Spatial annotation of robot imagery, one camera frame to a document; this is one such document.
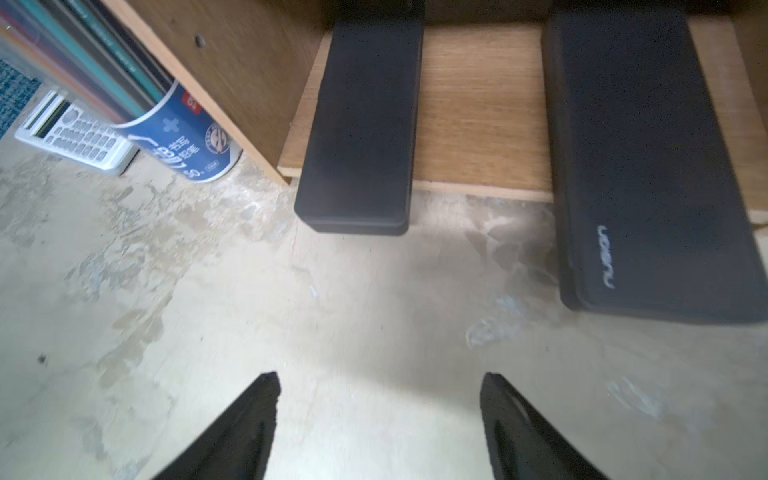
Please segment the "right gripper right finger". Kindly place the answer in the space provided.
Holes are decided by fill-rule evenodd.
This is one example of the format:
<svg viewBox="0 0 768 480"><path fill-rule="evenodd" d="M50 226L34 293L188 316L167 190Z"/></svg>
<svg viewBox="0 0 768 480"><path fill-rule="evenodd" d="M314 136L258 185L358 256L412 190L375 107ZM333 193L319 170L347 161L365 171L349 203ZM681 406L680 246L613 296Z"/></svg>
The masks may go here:
<svg viewBox="0 0 768 480"><path fill-rule="evenodd" d="M480 410L496 479L606 477L502 375L484 375Z"/></svg>

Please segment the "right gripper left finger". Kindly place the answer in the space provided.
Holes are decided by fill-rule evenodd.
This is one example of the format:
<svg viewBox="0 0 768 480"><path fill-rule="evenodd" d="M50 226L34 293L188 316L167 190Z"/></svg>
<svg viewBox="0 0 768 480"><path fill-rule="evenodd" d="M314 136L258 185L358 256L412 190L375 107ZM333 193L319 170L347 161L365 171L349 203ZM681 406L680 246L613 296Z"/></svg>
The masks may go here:
<svg viewBox="0 0 768 480"><path fill-rule="evenodd" d="M262 479L277 427L278 374L258 376L157 479Z"/></svg>

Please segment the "black pencil case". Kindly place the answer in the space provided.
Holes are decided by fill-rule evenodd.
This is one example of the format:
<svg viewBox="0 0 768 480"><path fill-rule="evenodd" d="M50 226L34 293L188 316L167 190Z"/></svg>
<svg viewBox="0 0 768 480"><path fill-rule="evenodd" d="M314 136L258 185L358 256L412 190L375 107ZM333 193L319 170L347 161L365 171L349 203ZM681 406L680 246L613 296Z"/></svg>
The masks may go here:
<svg viewBox="0 0 768 480"><path fill-rule="evenodd" d="M319 233L409 228L425 4L344 1L294 211Z"/></svg>
<svg viewBox="0 0 768 480"><path fill-rule="evenodd" d="M557 5L541 37L562 302L767 318L767 275L684 12Z"/></svg>

